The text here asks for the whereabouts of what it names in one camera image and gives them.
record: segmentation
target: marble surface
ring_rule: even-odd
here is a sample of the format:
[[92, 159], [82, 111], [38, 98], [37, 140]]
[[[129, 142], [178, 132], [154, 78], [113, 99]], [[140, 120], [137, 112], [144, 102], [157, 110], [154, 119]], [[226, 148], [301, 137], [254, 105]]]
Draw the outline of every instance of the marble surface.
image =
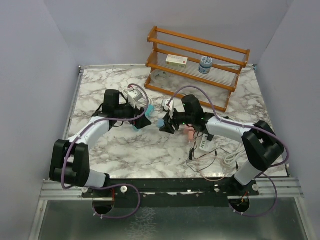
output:
[[[135, 83], [143, 86], [148, 75], [149, 68], [124, 68], [124, 69], [86, 69], [83, 74], [76, 106], [71, 119], [69, 137], [81, 130], [91, 118], [91, 115], [103, 102], [106, 89], [123, 90], [128, 84]], [[188, 83], [203, 88], [210, 96], [214, 104], [224, 104], [226, 91], [214, 86], [208, 86], [190, 79], [168, 74], [166, 79], [156, 79], [153, 85], [165, 85], [166, 89], [177, 90]], [[90, 167], [93, 170], [108, 173], [112, 178], [194, 178], [201, 177], [193, 172], [187, 165], [190, 146], [187, 135], [181, 128], [176, 134], [160, 132], [156, 124], [165, 113], [161, 110], [161, 103], [167, 95], [146, 90], [153, 99], [155, 112], [151, 115], [152, 125], [139, 131], [133, 129], [129, 123], [122, 127], [112, 128], [101, 137], [97, 144], [90, 150]], [[188, 89], [184, 94], [194, 94], [203, 100], [203, 95], [195, 89]], [[181, 100], [176, 98], [174, 104], [179, 111], [183, 110]], [[212, 112], [204, 107], [205, 112]], [[236, 91], [231, 95], [226, 113], [218, 112], [224, 116], [230, 116], [236, 121], [255, 123], [264, 120], [269, 124], [270, 119], [264, 104], [259, 85], [252, 67], [244, 68], [241, 72]], [[213, 148], [221, 147], [229, 153], [235, 151], [239, 143], [215, 136]], [[199, 157], [205, 152], [197, 149], [195, 156]], [[219, 158], [227, 155], [223, 150], [217, 150]], [[214, 160], [212, 157], [204, 157], [199, 161], [200, 168], [208, 166]], [[241, 167], [247, 158], [238, 159]], [[195, 168], [195, 162], [188, 162]], [[236, 171], [236, 166], [225, 170], [221, 160], [216, 159], [214, 164], [203, 171], [207, 177], [230, 177]], [[287, 176], [284, 166], [274, 167], [267, 171], [274, 177]]]

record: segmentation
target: cardboard box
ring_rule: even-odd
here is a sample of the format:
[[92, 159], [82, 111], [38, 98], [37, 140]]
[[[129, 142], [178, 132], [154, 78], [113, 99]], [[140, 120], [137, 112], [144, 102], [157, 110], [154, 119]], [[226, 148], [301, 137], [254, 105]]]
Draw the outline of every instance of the cardboard box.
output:
[[188, 58], [183, 56], [168, 55], [165, 60], [167, 65], [179, 68], [186, 68]]

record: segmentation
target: blue object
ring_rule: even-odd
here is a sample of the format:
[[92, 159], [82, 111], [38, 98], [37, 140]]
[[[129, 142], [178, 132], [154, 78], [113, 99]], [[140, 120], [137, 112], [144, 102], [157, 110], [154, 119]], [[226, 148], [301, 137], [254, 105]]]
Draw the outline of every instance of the blue object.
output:
[[[149, 104], [148, 105], [148, 108], [147, 108], [147, 110], [145, 111], [145, 116], [147, 117], [147, 118], [150, 118], [150, 115], [153, 113], [155, 111], [155, 107], [154, 106], [152, 106], [151, 104]], [[140, 129], [138, 129], [138, 128], [136, 128], [135, 126], [133, 126], [133, 130], [135, 130], [136, 132], [139, 132], [140, 131]]]
[[156, 123], [157, 128], [161, 128], [163, 125], [165, 125], [165, 121], [161, 118], [158, 119], [158, 122]]
[[149, 118], [154, 111], [155, 111], [155, 107], [149, 104], [148, 109], [145, 111], [145, 116]]

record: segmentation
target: white wall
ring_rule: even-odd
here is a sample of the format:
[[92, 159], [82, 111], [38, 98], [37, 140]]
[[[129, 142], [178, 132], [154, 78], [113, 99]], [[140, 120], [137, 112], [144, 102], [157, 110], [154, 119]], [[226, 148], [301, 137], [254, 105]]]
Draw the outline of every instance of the white wall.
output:
[[41, 0], [0, 1], [0, 238], [28, 239], [77, 62]]
[[44, 0], [81, 65], [145, 64], [155, 25], [251, 49], [256, 64], [292, 1]]
[[257, 79], [320, 237], [319, 9], [319, 0], [293, 2], [257, 66]]

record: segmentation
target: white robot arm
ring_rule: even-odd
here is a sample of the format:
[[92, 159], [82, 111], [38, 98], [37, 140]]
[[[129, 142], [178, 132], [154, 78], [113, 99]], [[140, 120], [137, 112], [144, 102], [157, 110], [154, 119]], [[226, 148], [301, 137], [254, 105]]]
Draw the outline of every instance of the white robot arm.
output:
[[[101, 188], [107, 184], [110, 178], [107, 173], [90, 169], [89, 150], [119, 120], [136, 118], [129, 123], [137, 129], [151, 125], [144, 114], [146, 112], [144, 108], [138, 108], [135, 104], [135, 100], [140, 98], [141, 93], [140, 95], [135, 91], [131, 93], [124, 97], [118, 90], [106, 90], [103, 104], [92, 115], [88, 124], [69, 139], [59, 139], [55, 142], [49, 173], [52, 181], [95, 188]], [[120, 95], [126, 103], [120, 104]], [[73, 155], [73, 162], [65, 162], [70, 155]]]
[[284, 152], [284, 146], [273, 137], [248, 126], [267, 131], [273, 135], [270, 126], [264, 122], [246, 123], [228, 120], [229, 123], [217, 119], [213, 113], [204, 112], [199, 100], [194, 95], [182, 98], [185, 112], [178, 112], [173, 101], [163, 101], [162, 106], [168, 113], [163, 118], [164, 125], [160, 131], [174, 134], [180, 125], [192, 125], [199, 133], [208, 135], [207, 141], [213, 136], [222, 136], [244, 145], [248, 161], [239, 169], [233, 178], [241, 186], [246, 186], [255, 177], [265, 172]]

